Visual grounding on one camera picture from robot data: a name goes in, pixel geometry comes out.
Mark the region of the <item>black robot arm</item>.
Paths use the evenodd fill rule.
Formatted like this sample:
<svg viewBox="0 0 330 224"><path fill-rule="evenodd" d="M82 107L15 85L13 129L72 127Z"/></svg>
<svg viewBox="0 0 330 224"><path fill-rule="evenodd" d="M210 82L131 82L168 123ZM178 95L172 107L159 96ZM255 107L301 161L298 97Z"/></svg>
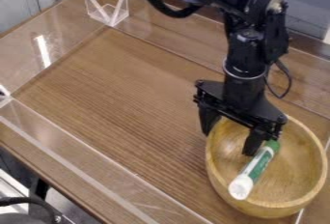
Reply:
<svg viewBox="0 0 330 224"><path fill-rule="evenodd" d="M184 18L202 7L214 6L223 13L229 42L223 61L225 80L199 80L195 103L202 132L209 133L222 118L250 128L242 153L257 154L262 143L277 139L287 122L285 114L269 102L270 67L281 67L287 53L286 0L183 0L187 7L174 10L163 0L148 0L164 15Z"/></svg>

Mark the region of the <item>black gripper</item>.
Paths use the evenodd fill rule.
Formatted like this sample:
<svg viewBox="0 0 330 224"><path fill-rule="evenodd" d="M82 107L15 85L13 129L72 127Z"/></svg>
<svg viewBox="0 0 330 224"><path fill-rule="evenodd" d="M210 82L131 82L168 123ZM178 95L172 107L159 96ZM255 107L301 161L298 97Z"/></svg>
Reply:
<svg viewBox="0 0 330 224"><path fill-rule="evenodd" d="M265 95L259 96L250 109L243 110L225 101L222 82L202 79L197 81L195 87L198 91L194 102L199 107L202 133L209 135L222 117L229 118L251 129L242 153L254 156L263 141L279 136L281 127L287 123L289 117L270 103Z"/></svg>

